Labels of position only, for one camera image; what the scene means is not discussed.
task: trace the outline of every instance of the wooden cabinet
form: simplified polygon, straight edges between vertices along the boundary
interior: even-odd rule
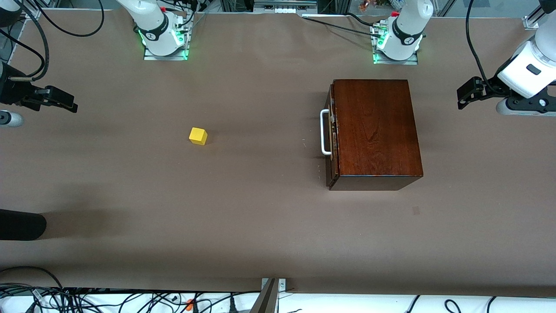
[[[321,121],[330,190],[399,190],[423,177],[406,80],[335,80]]]

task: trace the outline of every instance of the brown tabletop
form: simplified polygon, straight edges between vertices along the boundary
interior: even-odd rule
[[[85,33],[97,11],[53,11]],[[364,30],[347,18],[327,21]],[[294,14],[210,14],[190,59],[143,61],[125,11],[70,37],[41,19],[51,61],[37,85],[77,114],[4,106],[2,208],[45,213],[0,264],[37,265],[66,286],[241,290],[291,278],[302,292],[548,295],[556,285],[556,119],[457,110],[478,74],[464,21],[432,19],[419,66],[373,65],[369,39]],[[493,74],[530,32],[474,19]],[[26,25],[23,42],[42,51]],[[18,48],[12,65],[38,66]],[[407,79],[424,177],[399,192],[330,192],[319,111],[334,79]],[[192,127],[208,131],[191,144]],[[49,284],[35,273],[5,279]]]

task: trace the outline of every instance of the black cylinder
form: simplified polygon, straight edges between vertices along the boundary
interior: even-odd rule
[[[46,219],[37,213],[0,209],[0,240],[35,240],[46,229]]]

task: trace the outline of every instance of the white handle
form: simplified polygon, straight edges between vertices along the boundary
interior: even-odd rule
[[[329,109],[323,109],[322,111],[320,111],[320,150],[322,151],[322,154],[324,155],[332,155],[332,152],[330,151],[326,151],[324,149],[324,120],[322,118],[323,113],[330,113]]]

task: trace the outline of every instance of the yellow cube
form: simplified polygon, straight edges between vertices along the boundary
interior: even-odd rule
[[[202,128],[193,127],[191,129],[191,134],[189,134],[189,140],[196,145],[205,145],[207,141],[207,131]]]

